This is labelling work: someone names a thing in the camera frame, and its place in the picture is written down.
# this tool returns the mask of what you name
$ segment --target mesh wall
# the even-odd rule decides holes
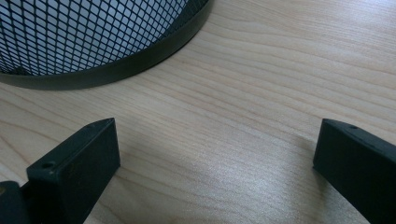
[[[171,35],[207,0],[0,0],[0,72],[43,76],[112,63]]]

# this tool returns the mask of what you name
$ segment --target black mesh basket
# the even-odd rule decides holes
[[[0,81],[97,86],[164,60],[204,24],[211,0],[0,0]]]

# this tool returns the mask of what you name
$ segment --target wood grain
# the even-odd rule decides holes
[[[218,0],[181,51],[82,91],[0,84],[0,181],[115,118],[121,168],[86,223],[366,223],[312,170],[321,119],[396,144],[396,3]]]

